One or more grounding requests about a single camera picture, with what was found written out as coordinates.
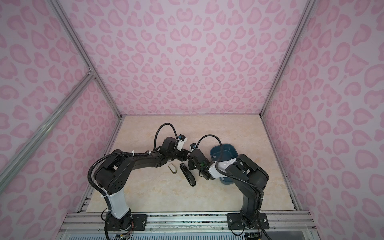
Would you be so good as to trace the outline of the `black long stapler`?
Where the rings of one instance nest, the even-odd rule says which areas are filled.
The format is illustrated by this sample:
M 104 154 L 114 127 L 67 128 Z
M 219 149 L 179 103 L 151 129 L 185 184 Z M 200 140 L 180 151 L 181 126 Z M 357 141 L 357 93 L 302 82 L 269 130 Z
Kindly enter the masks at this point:
M 184 174 L 185 178 L 187 179 L 188 183 L 190 184 L 190 186 L 195 187 L 197 184 L 196 179 L 184 163 L 180 164 L 180 169 Z

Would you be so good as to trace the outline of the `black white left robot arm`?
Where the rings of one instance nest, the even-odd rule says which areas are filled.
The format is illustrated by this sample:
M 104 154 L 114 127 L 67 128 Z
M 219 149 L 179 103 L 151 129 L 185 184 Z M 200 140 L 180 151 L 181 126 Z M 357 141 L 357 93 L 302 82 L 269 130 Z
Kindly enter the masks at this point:
M 145 153 L 115 150 L 90 167 L 88 181 L 102 194 L 112 219 L 127 222 L 131 217 L 123 190 L 131 172 L 143 168 L 160 168 L 173 160 L 186 161 L 189 153 L 183 148 L 186 139 L 183 135 L 167 137 L 160 147 Z

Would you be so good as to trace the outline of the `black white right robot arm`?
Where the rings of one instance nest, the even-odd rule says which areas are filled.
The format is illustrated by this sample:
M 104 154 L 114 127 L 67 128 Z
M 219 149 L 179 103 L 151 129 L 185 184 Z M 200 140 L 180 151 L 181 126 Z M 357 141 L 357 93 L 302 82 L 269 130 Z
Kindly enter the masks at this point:
M 192 170 L 196 169 L 202 178 L 215 180 L 229 178 L 243 194 L 240 221 L 246 229 L 261 229 L 261 207 L 264 201 L 264 189 L 269 175 L 259 165 L 244 154 L 225 162 L 210 162 L 199 149 L 194 149 L 187 162 Z

